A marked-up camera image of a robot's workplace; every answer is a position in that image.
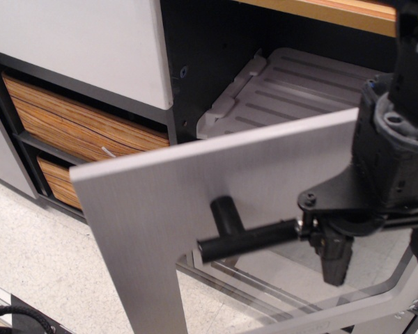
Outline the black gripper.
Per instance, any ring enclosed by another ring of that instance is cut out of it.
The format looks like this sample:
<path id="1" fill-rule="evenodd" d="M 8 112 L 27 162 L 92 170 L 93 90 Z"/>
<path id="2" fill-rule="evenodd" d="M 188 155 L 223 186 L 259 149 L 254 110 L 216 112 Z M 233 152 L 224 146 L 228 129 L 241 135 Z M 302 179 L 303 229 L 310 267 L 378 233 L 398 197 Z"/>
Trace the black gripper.
<path id="1" fill-rule="evenodd" d="M 398 105 L 394 79 L 384 74 L 364 84 L 350 163 L 297 199 L 297 232 L 320 257 L 329 285 L 344 284 L 353 237 L 411 229 L 418 262 L 418 117 Z"/>

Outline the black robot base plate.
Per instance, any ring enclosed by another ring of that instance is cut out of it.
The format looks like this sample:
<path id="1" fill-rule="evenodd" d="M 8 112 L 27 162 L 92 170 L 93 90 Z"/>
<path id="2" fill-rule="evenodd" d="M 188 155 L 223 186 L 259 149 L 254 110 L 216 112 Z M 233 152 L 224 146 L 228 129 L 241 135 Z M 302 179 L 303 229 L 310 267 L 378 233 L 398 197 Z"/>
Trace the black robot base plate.
<path id="1" fill-rule="evenodd" d="M 52 327 L 52 330 L 56 334 L 71 334 L 69 328 L 66 328 L 63 324 L 58 323 L 52 318 L 49 318 L 47 315 L 43 314 L 38 309 L 32 307 L 28 303 L 24 302 L 22 299 L 16 297 L 15 295 L 11 294 L 10 296 L 11 305 L 12 306 L 19 306 L 23 308 L 28 308 L 32 311 L 39 312 L 44 319 L 49 323 Z M 12 314 L 12 328 L 13 333 L 28 333 L 28 334 L 39 334 L 44 333 L 43 327 L 37 322 L 34 318 L 31 318 L 28 315 L 19 315 L 19 314 Z"/>

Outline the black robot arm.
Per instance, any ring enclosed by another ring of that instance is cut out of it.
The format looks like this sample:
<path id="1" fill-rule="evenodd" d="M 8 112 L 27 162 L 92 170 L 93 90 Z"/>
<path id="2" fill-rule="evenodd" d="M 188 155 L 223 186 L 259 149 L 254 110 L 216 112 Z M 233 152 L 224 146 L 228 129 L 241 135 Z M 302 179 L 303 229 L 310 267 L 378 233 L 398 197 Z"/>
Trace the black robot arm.
<path id="1" fill-rule="evenodd" d="M 418 1 L 398 1 L 396 11 L 396 66 L 363 87 L 350 164 L 298 198 L 299 235 L 334 286 L 344 283 L 354 239 L 381 230 L 411 229 L 418 262 Z"/>

